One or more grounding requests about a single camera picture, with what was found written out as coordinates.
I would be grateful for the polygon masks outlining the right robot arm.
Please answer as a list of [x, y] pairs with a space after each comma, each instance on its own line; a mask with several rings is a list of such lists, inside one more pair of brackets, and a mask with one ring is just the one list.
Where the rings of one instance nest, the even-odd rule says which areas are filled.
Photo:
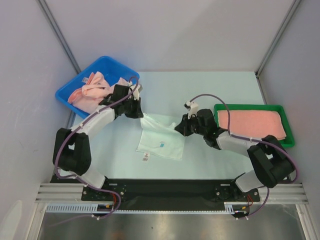
[[261, 140], [234, 137], [216, 124], [210, 109], [201, 109], [193, 116], [184, 114], [174, 130], [185, 137], [201, 135], [211, 148], [228, 150], [250, 159], [253, 170], [238, 176], [230, 188], [230, 195], [236, 201], [242, 201], [253, 189], [273, 188], [283, 183], [284, 178], [295, 170], [288, 153], [274, 136], [268, 135]]

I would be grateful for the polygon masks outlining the light blue towel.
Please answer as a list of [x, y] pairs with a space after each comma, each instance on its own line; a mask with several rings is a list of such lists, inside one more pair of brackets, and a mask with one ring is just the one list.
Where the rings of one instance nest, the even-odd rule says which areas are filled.
[[140, 119], [142, 133], [137, 151], [180, 161], [185, 137], [175, 130], [179, 123], [178, 117], [145, 113]]

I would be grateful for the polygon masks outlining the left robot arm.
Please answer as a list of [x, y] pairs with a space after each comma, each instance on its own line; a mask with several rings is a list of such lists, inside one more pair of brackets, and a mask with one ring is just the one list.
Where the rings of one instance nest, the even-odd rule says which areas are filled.
[[121, 115], [140, 119], [140, 92], [142, 86], [116, 84], [113, 93], [104, 97], [97, 108], [73, 128], [60, 128], [55, 137], [53, 164], [55, 175], [61, 179], [76, 178], [92, 188], [92, 194], [99, 200], [110, 195], [108, 178], [92, 165], [90, 139], [106, 125]]

